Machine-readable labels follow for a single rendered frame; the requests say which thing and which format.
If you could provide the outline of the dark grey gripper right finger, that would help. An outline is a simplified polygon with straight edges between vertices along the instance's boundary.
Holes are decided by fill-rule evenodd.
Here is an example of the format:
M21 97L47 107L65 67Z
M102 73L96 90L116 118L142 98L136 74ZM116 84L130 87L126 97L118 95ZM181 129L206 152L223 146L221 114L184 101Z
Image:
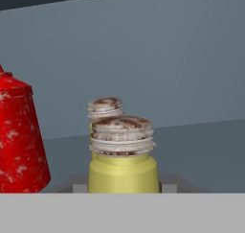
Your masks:
M164 174L159 176L163 193L196 193L197 189L189 185L181 176Z

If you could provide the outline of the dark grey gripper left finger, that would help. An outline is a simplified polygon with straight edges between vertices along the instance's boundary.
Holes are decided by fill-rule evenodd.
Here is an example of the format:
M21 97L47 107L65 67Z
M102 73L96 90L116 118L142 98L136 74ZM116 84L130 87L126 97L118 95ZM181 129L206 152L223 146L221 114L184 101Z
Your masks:
M86 193L88 175L76 174L68 176L61 184L51 190L52 193Z

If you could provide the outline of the yellow bottle with white cap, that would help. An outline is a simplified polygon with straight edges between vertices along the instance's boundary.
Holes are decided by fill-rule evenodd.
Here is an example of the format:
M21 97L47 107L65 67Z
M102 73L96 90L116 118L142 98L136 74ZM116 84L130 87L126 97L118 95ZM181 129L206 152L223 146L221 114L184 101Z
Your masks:
M154 129L136 116L107 117L92 124L89 193L159 193Z
M87 110L91 125L98 119L124 114L123 101L114 97L96 99L88 104Z

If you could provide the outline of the red speckled kettle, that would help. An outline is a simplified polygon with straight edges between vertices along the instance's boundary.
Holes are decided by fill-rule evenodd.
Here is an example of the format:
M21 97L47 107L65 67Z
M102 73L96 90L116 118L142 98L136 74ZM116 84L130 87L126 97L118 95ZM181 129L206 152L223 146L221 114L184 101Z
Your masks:
M0 193L38 193L50 181L33 89L0 65Z

